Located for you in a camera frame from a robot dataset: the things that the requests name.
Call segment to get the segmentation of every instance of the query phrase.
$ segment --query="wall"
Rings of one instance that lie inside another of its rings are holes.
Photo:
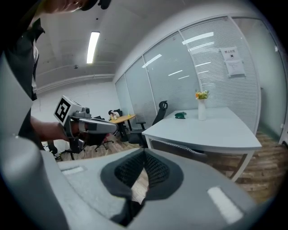
[[[89,80],[68,84],[37,95],[33,102],[31,115],[41,121],[57,121],[53,113],[60,100],[65,95],[82,106],[90,108],[92,117],[101,116],[109,119],[108,111],[120,108],[115,84],[107,80]],[[67,149],[65,141],[54,141],[58,151]]]
[[[113,82],[116,82],[127,68],[140,55],[170,33],[193,22],[223,14],[257,16],[256,10],[247,2],[239,0],[195,0],[186,5],[168,2],[155,9],[138,29],[130,34],[130,40],[124,44],[125,52],[120,55],[116,64]]]
[[[287,87],[284,67],[275,42],[262,21],[234,19],[244,34],[258,70],[261,87],[260,127],[279,139],[284,124]]]

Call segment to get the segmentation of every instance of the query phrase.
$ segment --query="table leg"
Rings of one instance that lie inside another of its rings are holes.
[[[128,125],[129,125],[129,129],[130,129],[130,131],[132,131],[132,127],[131,127],[131,123],[130,123],[130,121],[127,120],[127,122],[128,122]]]
[[[151,139],[148,136],[145,136],[145,138],[146,138],[146,142],[147,142],[148,148],[149,149],[153,149],[153,145],[151,143]]]
[[[123,131],[123,134],[124,134],[124,136],[121,138],[121,141],[122,142],[127,142],[128,141],[128,136],[127,136],[126,131],[124,129],[123,123],[120,123],[120,127],[121,127],[121,129]]]
[[[234,173],[230,177],[230,179],[232,181],[236,181],[239,178],[239,176],[243,173],[244,169],[246,168],[246,166],[250,162],[253,154],[254,154],[254,151],[249,152],[247,154],[243,154],[243,156],[242,156],[242,158],[241,158],[236,170],[234,171]]]

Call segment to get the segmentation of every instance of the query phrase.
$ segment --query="paper sign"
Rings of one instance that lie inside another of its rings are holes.
[[[240,59],[236,46],[220,48],[220,50],[223,55],[224,61],[234,61]]]
[[[242,60],[226,61],[229,75],[245,74]]]

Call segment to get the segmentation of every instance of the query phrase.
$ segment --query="wooden table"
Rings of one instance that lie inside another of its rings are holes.
[[[118,124],[119,127],[120,127],[120,135],[121,135],[121,141],[122,142],[127,142],[128,141],[128,136],[125,132],[125,129],[124,129],[124,122],[127,121],[128,122],[128,125],[129,125],[129,129],[130,131],[132,131],[132,127],[131,127],[131,123],[130,123],[130,119],[136,117],[135,114],[132,114],[132,115],[126,115],[126,116],[122,116],[122,117],[118,117],[117,120],[111,120],[110,122],[114,123],[114,124]]]
[[[232,174],[236,181],[248,165],[260,142],[246,124],[229,108],[207,108],[205,121],[198,120],[198,110],[186,110],[186,119],[175,119],[175,111],[142,132],[149,148],[152,139],[184,145],[195,150],[216,153],[243,154]]]

